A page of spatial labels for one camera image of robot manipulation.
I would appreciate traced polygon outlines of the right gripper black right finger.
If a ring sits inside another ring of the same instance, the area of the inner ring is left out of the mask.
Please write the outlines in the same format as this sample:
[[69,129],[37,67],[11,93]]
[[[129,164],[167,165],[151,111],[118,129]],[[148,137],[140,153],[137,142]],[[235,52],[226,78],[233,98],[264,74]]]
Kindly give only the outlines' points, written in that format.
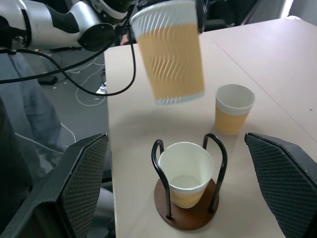
[[317,238],[317,163],[298,145],[248,132],[262,196],[286,238]]

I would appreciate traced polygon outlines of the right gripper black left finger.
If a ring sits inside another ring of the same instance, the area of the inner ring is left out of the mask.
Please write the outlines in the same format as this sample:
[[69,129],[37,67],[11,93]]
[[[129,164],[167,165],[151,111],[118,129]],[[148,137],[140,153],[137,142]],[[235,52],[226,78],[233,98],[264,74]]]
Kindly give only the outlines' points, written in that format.
[[86,238],[100,194],[107,134],[69,146],[19,203],[0,238]]

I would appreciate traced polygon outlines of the orange and white ribbed paper cup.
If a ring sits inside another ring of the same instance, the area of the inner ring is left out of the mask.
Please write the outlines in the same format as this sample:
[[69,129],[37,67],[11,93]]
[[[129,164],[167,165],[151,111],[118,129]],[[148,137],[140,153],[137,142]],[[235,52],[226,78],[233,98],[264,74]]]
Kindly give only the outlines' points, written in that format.
[[185,209],[200,201],[214,173],[211,155],[191,142],[170,145],[158,164],[167,178],[171,202]]
[[215,127],[225,135],[237,135],[255,101],[254,92],[246,86],[227,84],[215,95]]
[[130,24],[157,104],[181,103],[204,95],[194,0],[170,0],[146,7]]

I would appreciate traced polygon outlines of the black office chair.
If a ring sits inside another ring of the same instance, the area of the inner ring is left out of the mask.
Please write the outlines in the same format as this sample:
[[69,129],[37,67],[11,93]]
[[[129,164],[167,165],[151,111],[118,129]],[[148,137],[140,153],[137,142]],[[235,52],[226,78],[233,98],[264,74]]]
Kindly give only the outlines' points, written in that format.
[[246,25],[263,0],[208,0],[205,32]]

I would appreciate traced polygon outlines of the bystander's grey-blue trouser leg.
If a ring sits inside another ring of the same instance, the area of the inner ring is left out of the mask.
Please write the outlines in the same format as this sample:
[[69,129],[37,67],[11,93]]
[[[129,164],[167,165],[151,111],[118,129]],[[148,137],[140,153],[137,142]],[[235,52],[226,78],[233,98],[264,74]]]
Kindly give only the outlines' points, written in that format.
[[14,149],[29,161],[44,159],[55,165],[63,154],[61,123],[36,79],[5,83],[32,74],[21,55],[0,54],[0,99],[13,129]]

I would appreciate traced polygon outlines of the black device on floor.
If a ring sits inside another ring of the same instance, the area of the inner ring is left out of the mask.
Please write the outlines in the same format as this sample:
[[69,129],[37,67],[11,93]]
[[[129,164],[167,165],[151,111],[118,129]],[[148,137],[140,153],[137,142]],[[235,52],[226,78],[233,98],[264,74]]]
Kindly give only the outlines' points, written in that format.
[[44,76],[38,78],[38,83],[40,85],[54,85],[58,82],[58,77],[55,75]]

